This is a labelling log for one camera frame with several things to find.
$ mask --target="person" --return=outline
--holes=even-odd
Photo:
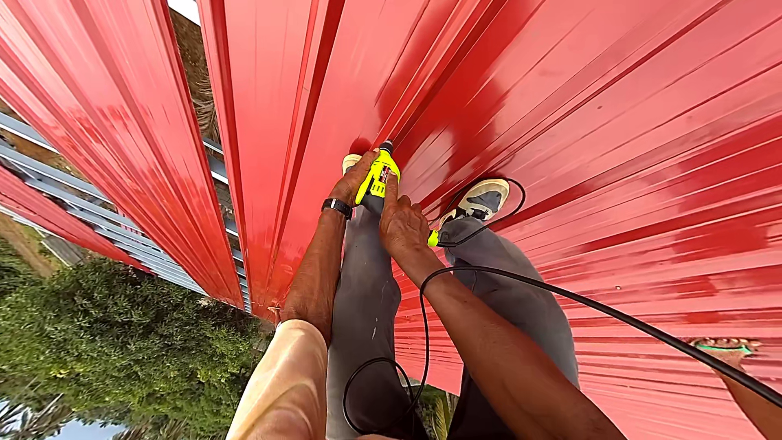
[[[377,155],[348,156],[329,199],[354,207]],[[343,413],[345,384],[356,368],[380,356],[394,359],[401,297],[391,258],[418,287],[444,267],[427,246],[421,206],[398,197],[395,175],[386,185],[381,215],[355,207],[347,221],[336,209],[322,210],[280,311],[282,322],[247,384],[228,440],[427,438],[412,411],[381,435],[364,437]],[[502,179],[473,186],[442,219],[441,240],[476,231],[502,208],[508,190]],[[453,265],[488,265],[541,279],[513,243],[488,229],[449,248],[446,258]],[[551,293],[460,271],[436,276],[424,295],[465,365],[448,438],[624,438],[579,391],[572,333]],[[365,431],[399,418],[409,404],[386,362],[356,376],[346,397],[350,419]]]

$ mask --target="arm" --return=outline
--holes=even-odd
[[[356,191],[377,156],[376,151],[367,152],[337,182],[328,197],[355,207]],[[285,307],[280,311],[282,321],[302,319],[314,325],[323,334],[327,346],[332,335],[332,308],[342,261],[345,221],[345,216],[333,209],[321,212],[315,234],[285,298]]]
[[[730,395],[765,438],[782,438],[782,409],[735,380],[717,373]]]
[[[407,196],[386,184],[380,237],[416,286],[443,264],[426,246],[427,221]],[[480,301],[451,274],[433,279],[424,295],[443,322],[472,378],[519,437],[624,438],[523,332]]]

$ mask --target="yellow power drill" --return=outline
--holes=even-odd
[[[383,205],[386,202],[386,182],[389,173],[393,171],[397,179],[402,176],[396,162],[391,158],[393,143],[390,140],[383,141],[379,149],[378,158],[372,162],[369,174],[358,187],[358,194],[356,194],[356,205],[366,207],[377,215],[383,212]]]

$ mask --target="foot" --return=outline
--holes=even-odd
[[[755,354],[761,345],[754,340],[726,337],[699,337],[690,344],[741,371],[744,371],[741,360]]]
[[[464,217],[488,222],[502,209],[510,192],[511,186],[505,179],[482,180],[467,191],[455,209],[440,218],[439,224]]]
[[[360,154],[348,154],[345,156],[343,159],[343,175],[345,175],[345,173],[347,173],[351,167],[358,163],[359,160],[361,160]]]

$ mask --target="white sneaker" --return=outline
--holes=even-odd
[[[357,164],[359,160],[361,160],[360,154],[348,154],[345,156],[343,159],[343,175],[347,173],[347,170],[350,169],[350,167]]]
[[[455,209],[440,217],[439,226],[464,217],[474,217],[481,222],[488,222],[502,209],[510,192],[511,186],[505,179],[482,180],[467,191]]]

